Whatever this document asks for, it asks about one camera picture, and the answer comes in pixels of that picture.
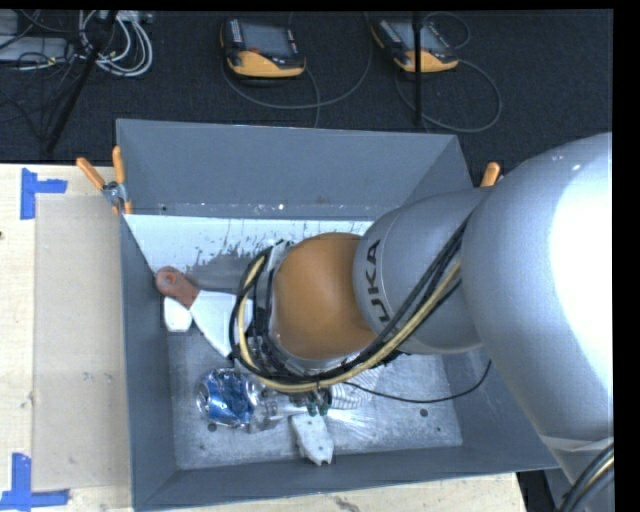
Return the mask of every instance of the handheld device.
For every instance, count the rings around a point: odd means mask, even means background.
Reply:
[[[403,71],[415,73],[416,50],[413,27],[409,21],[378,19],[371,23],[371,34],[393,62]],[[436,28],[425,22],[420,29],[422,73],[445,71],[458,65],[455,50]]]
[[[246,82],[281,82],[305,69],[305,58],[286,27],[230,18],[220,30],[220,44],[229,69]]]

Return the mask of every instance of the black carpet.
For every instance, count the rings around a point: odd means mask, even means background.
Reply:
[[[44,136],[59,115],[56,108],[69,96],[73,77],[77,81],[82,62],[71,70],[68,66],[31,72],[17,71],[15,65],[0,67],[0,161],[71,164],[78,156],[86,156],[94,164],[109,164],[117,118],[316,125],[316,109],[259,105],[238,94],[223,75],[218,32],[225,16],[258,16],[286,24],[290,13],[154,14],[153,23],[144,25],[153,44],[151,69],[137,78],[94,69],[52,153],[44,150]],[[371,12],[368,16],[401,14]],[[404,14],[411,17],[411,12]],[[425,77],[422,109],[438,122],[424,123],[430,132],[458,134],[475,183],[490,160],[497,160],[508,172],[555,146],[612,130],[612,9],[453,14],[470,31],[470,40],[458,51],[464,62],[452,71]],[[464,25],[456,17],[435,16],[431,21],[451,45],[465,40]],[[360,82],[347,97],[320,109],[318,128],[425,129],[415,123],[410,108],[413,83],[398,79],[395,65],[372,44],[363,13],[295,12],[291,26],[311,75],[305,73],[275,88],[232,82],[244,94],[269,104],[309,105],[317,101],[311,77],[323,102],[343,96]],[[499,91],[500,103],[486,77]],[[499,118],[490,128],[469,132],[491,124],[499,106]]]

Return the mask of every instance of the orange object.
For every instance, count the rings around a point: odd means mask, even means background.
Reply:
[[[113,147],[113,151],[111,152],[111,159],[113,160],[113,168],[116,171],[116,183],[120,185],[124,183],[124,180],[126,178],[120,146]],[[124,213],[133,213],[133,205],[131,204],[131,199],[124,202]]]
[[[120,146],[114,146],[111,152],[111,158],[113,160],[113,167],[116,170],[116,183],[124,183],[125,172],[124,163],[122,162],[122,153]]]
[[[76,165],[80,167],[86,177],[89,178],[89,181],[91,181],[98,190],[102,190],[102,187],[105,185],[104,178],[98,174],[98,171],[89,163],[89,160],[83,157],[77,158]]]
[[[484,176],[480,182],[481,187],[491,187],[496,184],[500,177],[500,165],[497,162],[489,162]]]

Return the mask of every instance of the wire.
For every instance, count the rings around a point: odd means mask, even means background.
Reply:
[[[491,369],[491,360],[489,360],[489,362],[487,363],[487,367],[485,368],[485,370],[484,370],[484,372],[482,374],[482,377],[480,377],[478,382],[476,382],[473,386],[471,386],[466,391],[462,391],[461,393],[456,393],[455,395],[449,395],[449,396],[445,396],[445,397],[442,397],[442,398],[428,398],[426,400],[418,400],[418,399],[413,399],[413,398],[404,398],[404,397],[395,396],[395,395],[387,395],[386,393],[380,393],[379,391],[374,391],[373,389],[368,389],[368,388],[362,387],[359,384],[355,384],[353,382],[344,382],[344,384],[346,384],[347,386],[352,386],[354,388],[358,388],[358,389],[360,389],[362,391],[366,391],[367,393],[370,393],[372,395],[379,396],[379,397],[382,397],[382,398],[389,398],[391,400],[397,400],[398,402],[406,402],[406,403],[410,403],[410,404],[435,404],[435,403],[438,403],[438,402],[446,402],[447,400],[453,400],[455,398],[460,398],[461,396],[465,396],[465,395],[468,395],[469,393],[473,393],[485,381],[485,379],[487,378],[487,375],[489,374],[489,370],[490,369]]]
[[[36,60],[36,64],[31,64],[30,66],[22,66],[20,64],[22,59],[28,56],[37,56],[40,57],[40,59]],[[41,52],[25,52],[16,60],[15,68],[18,71],[40,71],[43,69],[48,69],[54,66],[60,66],[68,63],[69,61],[65,56],[54,57]]]
[[[368,17],[366,12],[363,13],[363,15],[364,15],[365,22],[367,24],[367,30],[368,30],[369,17]],[[307,104],[302,104],[302,105],[280,105],[280,104],[267,103],[267,102],[264,102],[264,101],[257,100],[255,98],[252,98],[248,94],[244,93],[243,91],[241,91],[231,81],[231,79],[226,75],[226,73],[223,73],[222,76],[224,77],[224,79],[227,82],[227,84],[229,85],[229,87],[231,87],[235,92],[237,92],[244,99],[246,99],[248,101],[251,101],[252,103],[255,103],[256,105],[260,105],[262,107],[267,107],[267,108],[275,108],[275,109],[279,109],[279,110],[306,110],[306,109],[310,109],[310,108],[320,108],[320,107],[326,107],[328,105],[333,105],[333,104],[338,103],[339,101],[342,101],[342,100],[346,99],[347,97],[351,96],[360,87],[362,82],[364,82],[364,79],[367,77],[367,75],[369,73],[369,68],[371,67],[372,61],[373,61],[373,44],[371,42],[371,38],[369,38],[369,56],[367,58],[367,65],[365,66],[365,69],[364,69],[362,75],[360,76],[358,81],[355,83],[355,85],[353,87],[351,87],[347,92],[345,92],[344,94],[341,94],[340,96],[338,96],[336,98],[333,98],[333,99],[330,99],[330,100],[325,100],[325,101],[316,101],[315,103],[307,103]],[[221,59],[221,63],[223,65],[223,67],[224,67],[224,62],[225,62],[225,59]]]
[[[94,9],[90,11],[89,14],[87,14],[87,16],[85,17],[84,11],[81,10],[80,16],[78,18],[78,25],[82,30],[81,41],[84,44],[85,51],[90,51],[93,48],[86,36],[86,32],[87,25],[95,16],[96,12],[97,10]],[[100,53],[98,55],[96,65],[103,71],[107,71],[112,75],[126,78],[133,78],[146,73],[153,63],[153,45],[151,43],[149,35],[140,25],[140,23],[135,20],[128,21],[127,23],[131,26],[133,34],[135,35],[134,44],[127,24],[122,20],[120,16],[116,16],[116,22],[117,24],[111,33],[111,38],[107,43],[105,50],[103,50],[103,53]],[[121,33],[124,35],[125,48],[115,55],[107,55],[106,48],[108,48],[113,41],[116,27],[119,27],[121,29]],[[133,56],[133,64],[131,64],[130,66],[125,66],[124,64],[116,64],[120,61],[124,61],[127,57],[129,57],[134,47],[136,49],[136,54]],[[80,54],[79,57],[82,59],[86,59],[87,55]]]
[[[313,376],[313,381],[310,381],[310,377],[306,376],[306,377],[301,377],[300,375],[297,374],[284,374],[284,375],[275,375],[273,372],[268,371],[265,368],[261,368],[258,369],[257,365],[254,362],[245,360],[243,353],[241,353],[240,349],[237,347],[237,343],[235,341],[235,335],[234,335],[234,326],[235,323],[237,321],[238,318],[238,311],[239,311],[239,305],[240,305],[240,301],[242,299],[243,296],[245,296],[248,291],[251,289],[251,286],[254,286],[259,275],[260,272],[262,271],[261,269],[264,267],[264,263],[260,263],[258,260],[260,258],[266,259],[269,256],[269,252],[268,250],[265,250],[261,253],[259,253],[254,260],[248,265],[245,274],[243,276],[243,278],[240,280],[240,282],[242,283],[241,285],[241,289],[237,294],[237,300],[236,300],[236,304],[234,305],[234,309],[231,312],[231,318],[230,318],[230,322],[229,322],[229,340],[231,342],[231,347],[233,350],[233,355],[234,357],[241,363],[243,364],[249,371],[253,372],[254,374],[270,379],[270,378],[274,378],[274,377],[278,377],[278,378],[283,378],[285,379],[288,383],[309,383],[309,382],[318,382],[319,380],[322,379],[331,379],[334,377],[339,377],[341,375],[344,375],[345,373],[351,371],[353,368],[355,368],[357,365],[361,364],[361,363],[365,363],[365,362],[369,362],[370,359],[374,356],[380,356],[380,360],[376,360],[375,361],[375,365],[379,365],[379,364],[384,364],[384,362],[387,360],[388,354],[382,353],[383,349],[385,349],[386,345],[391,343],[392,340],[387,340],[388,335],[394,331],[396,329],[396,325],[399,323],[400,319],[402,317],[404,317],[404,315],[409,311],[409,308],[411,307],[411,305],[414,303],[415,299],[418,297],[420,291],[425,287],[425,285],[427,283],[429,283],[429,280],[432,279],[432,276],[434,275],[434,273],[437,273],[439,271],[439,269],[442,268],[446,268],[449,263],[451,262],[451,260],[453,259],[453,256],[455,255],[455,253],[458,251],[458,249],[460,248],[461,245],[461,239],[462,239],[462,234],[464,233],[464,230],[466,229],[466,225],[468,223],[468,220],[470,218],[469,214],[467,216],[466,219],[464,219],[464,221],[458,226],[458,228],[456,229],[456,231],[454,232],[453,235],[451,235],[450,239],[447,241],[447,243],[445,244],[445,246],[440,250],[440,252],[438,253],[438,255],[436,256],[436,258],[433,260],[433,262],[429,265],[429,267],[427,268],[427,270],[424,272],[424,274],[422,275],[422,277],[420,278],[419,282],[414,286],[413,290],[411,290],[411,292],[409,293],[409,295],[407,296],[407,298],[405,299],[405,301],[401,304],[400,308],[398,309],[398,311],[394,314],[394,316],[389,320],[389,322],[387,322],[387,324],[385,325],[385,327],[382,329],[382,331],[377,335],[376,339],[373,340],[371,342],[371,344],[367,347],[367,349],[363,350],[356,358],[354,358],[353,360],[349,361],[349,362],[343,362],[342,365],[340,365],[337,368],[334,368],[333,370],[328,370],[325,372],[322,372],[320,374],[315,374]],[[255,268],[256,266],[260,267],[257,272],[253,272],[251,279],[249,279],[247,276],[249,275],[249,271],[250,269]],[[435,304],[432,306],[431,311],[425,316],[425,318],[423,318],[422,320],[420,320],[420,323],[424,320],[426,320],[426,318],[431,315],[434,311],[437,310],[437,308],[441,305],[442,301],[446,300],[446,298],[450,295],[450,293],[453,292],[453,289],[459,284],[459,281],[457,283],[455,283],[447,293],[445,293],[442,297],[440,298],[436,298],[436,302]],[[422,299],[421,301],[421,305],[425,303],[425,298]],[[413,316],[416,316],[419,314],[419,309],[416,309],[416,311],[414,311]]]
[[[613,478],[613,443],[602,450],[582,472],[562,503],[560,512],[577,512]]]
[[[464,64],[466,66],[469,66],[472,69],[475,69],[478,73],[480,73],[491,85],[491,88],[493,89],[493,91],[495,92],[496,98],[497,98],[497,109],[496,109],[496,114],[493,117],[493,119],[485,124],[484,126],[480,126],[479,128],[461,128],[461,127],[457,127],[457,126],[452,126],[449,124],[445,124],[442,123],[436,119],[433,119],[429,116],[427,116],[426,114],[422,114],[422,119],[423,121],[428,121],[432,124],[435,124],[436,126],[439,126],[440,128],[444,128],[446,130],[452,130],[455,132],[460,132],[460,133],[478,133],[478,132],[482,132],[484,130],[487,130],[489,128],[491,128],[494,124],[496,124],[498,122],[498,119],[500,118],[500,114],[502,113],[502,96],[500,95],[500,91],[498,90],[498,86],[495,84],[495,82],[493,81],[493,79],[482,69],[480,69],[478,66],[476,66],[475,64],[463,60],[463,59],[458,59],[458,63],[460,64]],[[399,77],[400,77],[400,72],[396,75],[396,90],[398,91],[398,94],[400,95],[400,98],[402,98],[402,100],[407,104],[407,106],[413,110],[415,112],[416,108],[415,105],[413,105],[413,103],[408,100],[403,94],[402,91],[400,90],[400,81],[399,81]]]
[[[74,86],[74,84],[76,83],[76,81],[77,81],[77,79],[79,78],[80,75],[77,75],[77,76],[73,77],[71,79],[71,81],[68,84],[66,84],[64,87],[62,87],[62,84],[66,80],[67,76],[71,73],[74,63],[75,63],[75,59],[72,58],[71,61],[69,61],[67,70],[65,71],[64,75],[62,76],[62,78],[58,82],[55,90],[51,93],[49,98],[46,101],[43,101],[41,103],[41,105],[39,107],[37,107],[37,108],[31,109],[31,110],[26,110],[23,107],[21,107],[21,105],[19,105],[18,100],[16,100],[15,98],[11,98],[6,92],[0,90],[0,93],[2,93],[2,95],[5,96],[5,98],[7,98],[7,100],[5,100],[4,102],[0,103],[0,106],[2,106],[5,103],[10,103],[14,108],[16,108],[20,112],[20,114],[18,114],[18,115],[5,117],[5,118],[0,119],[0,123],[6,123],[6,122],[9,122],[9,121],[14,121],[14,120],[16,120],[16,119],[18,119],[20,117],[24,117],[26,119],[27,123],[29,124],[29,128],[31,129],[32,132],[34,132],[34,135],[36,135],[36,138],[39,141],[42,141],[43,138],[44,138],[43,134],[46,133],[46,131],[48,130],[48,126],[50,126],[50,124],[51,124],[51,119],[53,117],[53,110],[49,111],[49,122],[48,123],[46,122],[45,118],[43,117],[43,123],[47,128],[44,128],[41,133],[38,133],[38,130],[35,127],[35,124],[31,120],[30,116],[35,114],[36,112],[46,111],[55,101],[59,100],[60,98],[63,97],[64,94],[67,94],[68,92],[71,91],[71,88]],[[46,77],[46,79],[52,78],[53,76],[57,75],[58,73],[60,73],[62,71],[62,69],[64,69],[64,68],[61,67],[59,70],[54,71],[51,74],[51,76]],[[37,82],[33,82],[32,81],[25,88],[23,88],[23,91],[26,91],[27,89],[32,87],[35,83],[37,83]]]

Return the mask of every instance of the yellow cable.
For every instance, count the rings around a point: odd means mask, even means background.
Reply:
[[[250,282],[253,279],[253,276],[257,273],[257,269],[261,263],[261,260],[258,261],[254,265],[254,267],[249,272],[247,276],[246,283]],[[444,279],[440,282],[438,287],[435,289],[431,297],[420,307],[418,311],[407,321],[407,323],[400,329],[396,335],[391,338],[374,356],[367,359],[364,363],[352,368],[351,370],[339,375],[337,377],[332,377],[330,379],[321,380],[319,382],[309,382],[304,384],[284,384],[281,382],[276,382],[271,379],[267,379],[264,377],[258,377],[258,379],[265,385],[276,391],[281,391],[283,393],[304,393],[307,391],[314,391],[317,389],[327,388],[334,384],[338,384],[340,382],[344,382],[349,380],[359,373],[375,366],[380,361],[382,361],[385,357],[387,357],[391,352],[393,352],[406,338],[408,338],[413,331],[420,325],[422,320],[424,320],[427,315],[433,310],[435,305],[437,304],[440,297],[442,297],[447,290],[447,288],[453,283],[453,281],[458,277],[460,273],[460,260],[457,260],[451,270],[447,273]],[[244,335],[244,308],[247,301],[248,293],[240,301],[238,306],[238,345],[240,348],[240,352],[242,353],[243,358],[255,369],[258,369],[256,364],[253,362],[251,358],[251,354],[249,353],[249,349],[247,347],[247,340]]]

